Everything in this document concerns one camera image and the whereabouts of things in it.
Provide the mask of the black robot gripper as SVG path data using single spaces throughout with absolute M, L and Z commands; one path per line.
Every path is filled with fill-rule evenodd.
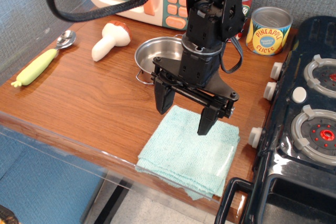
M 238 94 L 219 76 L 233 73 L 236 64 L 226 69 L 223 54 L 229 40 L 225 7 L 194 6 L 189 11 L 186 33 L 182 37 L 182 57 L 173 60 L 155 57 L 152 73 L 156 109 L 164 114 L 179 93 L 204 108 L 198 135 L 207 135 L 217 118 L 230 117 Z

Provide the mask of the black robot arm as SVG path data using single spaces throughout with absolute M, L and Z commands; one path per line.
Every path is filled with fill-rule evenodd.
M 198 134 L 206 135 L 219 118 L 230 117 L 238 94 L 220 77 L 233 73 L 241 61 L 226 69 L 226 43 L 236 44 L 236 35 L 246 21 L 242 0 L 186 0 L 188 21 L 182 36 L 180 60 L 153 59 L 152 79 L 156 108 L 165 113 L 179 93 L 203 106 Z

